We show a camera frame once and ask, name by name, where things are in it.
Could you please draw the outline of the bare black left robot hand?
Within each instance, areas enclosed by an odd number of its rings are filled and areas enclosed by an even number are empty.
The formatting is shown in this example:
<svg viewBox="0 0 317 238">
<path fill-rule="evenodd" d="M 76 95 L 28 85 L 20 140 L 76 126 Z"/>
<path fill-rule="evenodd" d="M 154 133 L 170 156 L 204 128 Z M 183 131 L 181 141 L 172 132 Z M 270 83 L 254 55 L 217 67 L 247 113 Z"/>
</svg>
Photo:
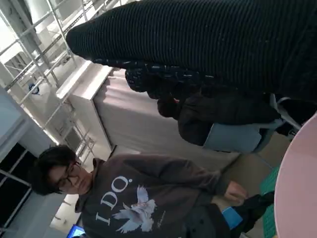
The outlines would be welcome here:
<svg viewBox="0 0 317 238">
<path fill-rule="evenodd" d="M 247 233 L 264 215 L 267 208 L 274 203 L 275 191 L 254 195 L 240 206 L 230 206 L 222 211 L 222 215 L 230 229 L 231 238 L 239 238 Z"/>
</svg>

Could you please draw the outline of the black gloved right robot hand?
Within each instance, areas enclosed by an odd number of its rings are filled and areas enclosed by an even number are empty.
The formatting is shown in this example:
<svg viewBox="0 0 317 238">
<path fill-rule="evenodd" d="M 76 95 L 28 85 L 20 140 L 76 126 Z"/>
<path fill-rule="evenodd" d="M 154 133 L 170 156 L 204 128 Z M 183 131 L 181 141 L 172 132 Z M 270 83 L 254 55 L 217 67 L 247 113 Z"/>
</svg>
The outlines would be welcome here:
<svg viewBox="0 0 317 238">
<path fill-rule="evenodd" d="M 317 100 L 314 0 L 141 0 L 73 27 L 94 63 L 196 86 Z"/>
</svg>

